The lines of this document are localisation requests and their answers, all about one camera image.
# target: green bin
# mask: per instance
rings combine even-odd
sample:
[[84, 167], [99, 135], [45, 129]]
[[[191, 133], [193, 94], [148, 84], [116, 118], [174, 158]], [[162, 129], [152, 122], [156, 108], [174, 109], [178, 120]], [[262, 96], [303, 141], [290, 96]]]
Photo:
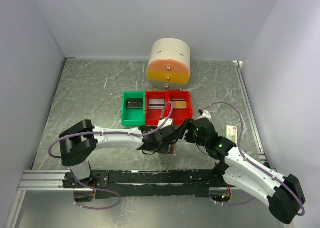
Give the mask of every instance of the green bin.
[[[121, 123], [123, 126], [143, 126], [146, 123], [146, 95], [144, 91], [124, 91], [122, 94]], [[141, 109], [126, 108], [127, 99], [143, 100]]]

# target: white label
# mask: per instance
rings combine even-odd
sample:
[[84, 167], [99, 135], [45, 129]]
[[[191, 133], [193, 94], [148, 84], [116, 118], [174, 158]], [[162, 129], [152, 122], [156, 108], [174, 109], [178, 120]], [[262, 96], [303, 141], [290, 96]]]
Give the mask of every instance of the white label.
[[230, 141], [232, 141], [232, 142], [237, 144], [238, 143], [237, 127], [231, 126], [231, 125], [227, 125], [226, 126], [226, 137]]

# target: white wall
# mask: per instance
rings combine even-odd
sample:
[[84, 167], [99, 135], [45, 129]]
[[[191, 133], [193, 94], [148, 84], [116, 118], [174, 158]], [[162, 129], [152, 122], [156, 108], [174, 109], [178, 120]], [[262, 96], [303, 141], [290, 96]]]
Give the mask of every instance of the white wall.
[[0, 227], [31, 167], [63, 56], [34, 0], [0, 0]]
[[177, 38], [197, 60], [243, 61], [277, 0], [35, 0], [62, 52], [145, 58]]
[[295, 228], [320, 224], [320, 0], [278, 0], [243, 76], [267, 159], [306, 196]]

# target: cylindrical container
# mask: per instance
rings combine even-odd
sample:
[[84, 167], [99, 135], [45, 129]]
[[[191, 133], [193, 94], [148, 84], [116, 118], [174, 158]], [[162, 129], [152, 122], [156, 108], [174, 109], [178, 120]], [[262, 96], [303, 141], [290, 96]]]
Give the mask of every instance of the cylindrical container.
[[190, 48], [179, 39], [156, 41], [146, 70], [150, 83], [162, 90], [179, 90], [190, 79]]

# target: scratched metal surface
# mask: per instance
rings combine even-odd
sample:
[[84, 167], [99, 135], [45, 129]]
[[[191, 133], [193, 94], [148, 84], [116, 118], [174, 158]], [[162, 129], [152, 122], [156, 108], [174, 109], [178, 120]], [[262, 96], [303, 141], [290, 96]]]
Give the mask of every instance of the scratched metal surface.
[[[82, 61], [69, 59], [62, 73], [47, 124], [35, 158], [33, 170], [65, 170], [61, 161], [48, 156], [49, 145], [58, 135], [83, 119], [93, 125], [122, 129], [121, 104], [124, 91], [154, 91], [147, 80], [147, 61]], [[258, 150], [246, 110], [236, 69], [231, 62], [192, 62], [191, 77], [184, 90], [190, 91], [193, 117], [197, 110], [217, 101], [235, 104], [244, 119], [242, 148], [258, 159]], [[219, 104], [209, 109], [220, 135], [226, 125], [240, 127], [232, 108]], [[60, 153], [56, 145], [54, 154]], [[181, 140], [174, 155], [143, 155], [130, 149], [97, 150], [88, 158], [92, 169], [183, 170], [212, 169], [215, 160], [199, 152], [194, 144]]]
[[[232, 192], [231, 203], [251, 198]], [[87, 206], [106, 207], [116, 198]], [[124, 197], [107, 210], [81, 209], [69, 191], [27, 191], [15, 228], [284, 228], [257, 200], [238, 207], [220, 207], [194, 196]]]

